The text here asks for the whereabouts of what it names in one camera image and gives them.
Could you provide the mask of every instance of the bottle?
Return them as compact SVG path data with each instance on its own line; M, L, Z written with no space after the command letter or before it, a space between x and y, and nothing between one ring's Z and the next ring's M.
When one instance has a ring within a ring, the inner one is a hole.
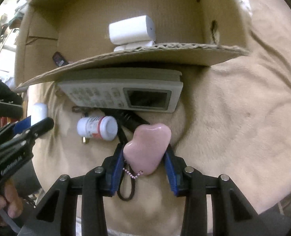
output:
M117 135L117 121L112 116L84 117L78 121L78 134L86 138L112 141Z

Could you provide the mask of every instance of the tan fleece fabric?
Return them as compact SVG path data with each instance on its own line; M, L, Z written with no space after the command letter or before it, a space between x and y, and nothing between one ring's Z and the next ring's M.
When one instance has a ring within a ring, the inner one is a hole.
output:
M139 113L172 130L175 153L203 174L228 174L261 213L291 192L291 10L283 0L250 0L251 56L212 67L170 65L184 88L174 113ZM33 164L47 191L61 174L80 176L112 155L118 140L81 143L66 96L53 83L30 87L55 128L36 141ZM170 191L162 165L136 182L130 202L104 198L107 226L134 235L178 235L184 198Z

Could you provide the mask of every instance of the pink heart-shaped stone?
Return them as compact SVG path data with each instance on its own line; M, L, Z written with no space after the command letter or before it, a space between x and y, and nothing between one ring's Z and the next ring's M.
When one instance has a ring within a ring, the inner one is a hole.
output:
M125 160L134 172L142 171L145 176L152 174L162 160L171 135L170 128L162 123L140 125L123 149Z

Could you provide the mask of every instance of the silver rivet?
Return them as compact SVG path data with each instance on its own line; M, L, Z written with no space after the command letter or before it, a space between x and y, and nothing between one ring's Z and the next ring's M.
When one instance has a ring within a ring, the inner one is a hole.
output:
M185 168L185 172L187 172L187 173L193 173L194 172L194 168L193 167L186 167Z
M69 178L68 175L63 174L63 175L60 176L59 180L60 180L60 181L66 181L68 178Z
M96 168L94 169L94 172L95 172L95 173L102 173L103 170L104 170L103 167L96 167Z
M222 175L221 175L221 179L222 179L223 181L229 181L229 180L230 180L230 177L229 177L228 175L226 175L226 174L222 174Z

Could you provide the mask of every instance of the gray cable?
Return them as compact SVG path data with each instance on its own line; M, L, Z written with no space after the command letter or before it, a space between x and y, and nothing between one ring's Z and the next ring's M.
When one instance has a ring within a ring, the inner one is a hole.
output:
M9 215L6 213L5 210L0 209L0 216L11 227L11 229L14 232L16 232L16 233L19 233L20 232L21 228L18 227L18 225L12 220L11 217L9 217Z

